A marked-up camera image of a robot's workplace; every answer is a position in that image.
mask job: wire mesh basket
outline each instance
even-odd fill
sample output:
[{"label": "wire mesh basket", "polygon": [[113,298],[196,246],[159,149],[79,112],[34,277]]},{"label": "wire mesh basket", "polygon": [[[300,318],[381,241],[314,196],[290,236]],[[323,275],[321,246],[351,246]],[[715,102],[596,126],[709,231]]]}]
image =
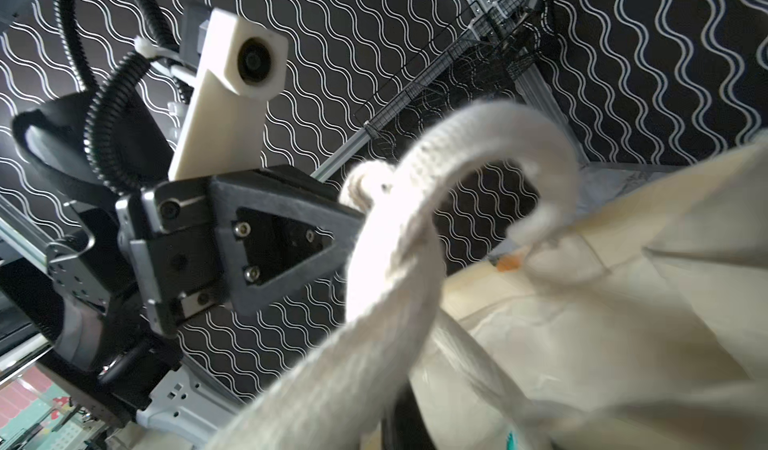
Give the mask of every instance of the wire mesh basket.
[{"label": "wire mesh basket", "polygon": [[[475,14],[475,7],[468,8]],[[424,52],[445,50],[394,92],[396,82],[407,81],[413,62],[426,62],[417,54],[377,91],[355,118],[371,135],[376,157],[398,161],[425,129],[448,112],[477,99],[512,98],[517,79],[539,58],[542,46],[553,38],[540,31],[547,14],[546,0],[499,0],[492,11],[466,22],[462,13]],[[448,29],[462,29],[446,44]]]}]

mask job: wavy line pattern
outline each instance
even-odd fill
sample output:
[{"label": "wavy line pattern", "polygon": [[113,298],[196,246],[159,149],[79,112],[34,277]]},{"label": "wavy line pattern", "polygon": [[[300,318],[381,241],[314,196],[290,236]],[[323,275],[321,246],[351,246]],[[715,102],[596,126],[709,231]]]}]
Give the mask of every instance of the wavy line pattern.
[{"label": "wavy line pattern", "polygon": [[[186,0],[157,0],[179,36]],[[462,0],[198,0],[235,11],[282,32],[291,41],[286,89],[270,102],[262,163],[289,163],[311,172],[357,131],[352,114],[383,83],[400,90],[418,65],[399,69],[450,25]],[[77,0],[79,31],[98,78],[108,76],[149,37],[131,0]],[[461,29],[449,28],[452,37]],[[0,36],[0,194],[57,238],[76,228],[63,196],[28,171],[10,138],[10,119],[41,102],[78,90],[54,24],[52,0],[36,0],[28,16]],[[422,64],[440,52],[420,56]],[[151,72],[138,92],[167,135],[178,119],[167,102],[179,101],[174,84]],[[381,100],[374,101],[382,105]],[[241,398],[253,398],[343,320],[344,284],[338,275],[296,289],[252,318],[225,308],[200,315],[180,333],[180,344]]]},{"label": "wavy line pattern", "polygon": [[539,69],[589,158],[693,164],[768,115],[766,3],[554,0]]}]

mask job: screw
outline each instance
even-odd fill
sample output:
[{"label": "screw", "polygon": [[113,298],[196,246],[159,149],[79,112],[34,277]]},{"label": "screw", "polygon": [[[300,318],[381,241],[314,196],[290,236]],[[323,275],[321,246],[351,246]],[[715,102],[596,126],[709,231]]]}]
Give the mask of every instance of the screw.
[{"label": "screw", "polygon": [[181,212],[181,207],[178,203],[166,200],[160,204],[159,207],[160,216],[166,220],[175,219]]},{"label": "screw", "polygon": [[250,225],[248,222],[237,222],[233,231],[235,232],[236,237],[245,238],[250,235]]},{"label": "screw", "polygon": [[259,280],[259,277],[261,276],[261,270],[259,270],[258,266],[249,266],[245,269],[245,272],[243,272],[243,275],[245,276],[245,281],[249,283],[256,283]]}]

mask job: fabric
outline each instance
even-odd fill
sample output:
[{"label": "fabric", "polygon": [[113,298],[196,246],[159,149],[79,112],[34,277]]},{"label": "fabric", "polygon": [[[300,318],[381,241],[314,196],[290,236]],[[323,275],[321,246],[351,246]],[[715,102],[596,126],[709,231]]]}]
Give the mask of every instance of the fabric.
[{"label": "fabric", "polygon": [[[760,448],[766,162],[758,142],[651,183],[520,270],[459,272],[442,306],[527,397],[590,412],[553,429],[564,448]],[[411,381],[438,448],[508,433],[434,350]]]}]

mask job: black corrugated cable conduit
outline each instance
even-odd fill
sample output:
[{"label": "black corrugated cable conduit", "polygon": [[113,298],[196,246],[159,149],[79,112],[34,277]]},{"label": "black corrugated cable conduit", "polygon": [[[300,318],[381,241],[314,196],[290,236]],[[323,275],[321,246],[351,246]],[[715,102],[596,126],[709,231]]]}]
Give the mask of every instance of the black corrugated cable conduit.
[{"label": "black corrugated cable conduit", "polygon": [[[150,35],[159,46],[177,52],[179,47],[156,0],[134,0],[147,23]],[[135,94],[139,80],[147,74],[150,62],[136,52],[130,52],[101,87],[88,65],[88,59],[78,35],[74,12],[75,0],[54,0],[56,24],[62,34],[64,52],[84,90],[97,90],[86,120],[84,145],[88,161],[96,175],[117,194],[139,190],[140,178],[122,164],[114,148],[114,123],[120,119]],[[177,79],[181,100],[189,103],[192,88]]]}]

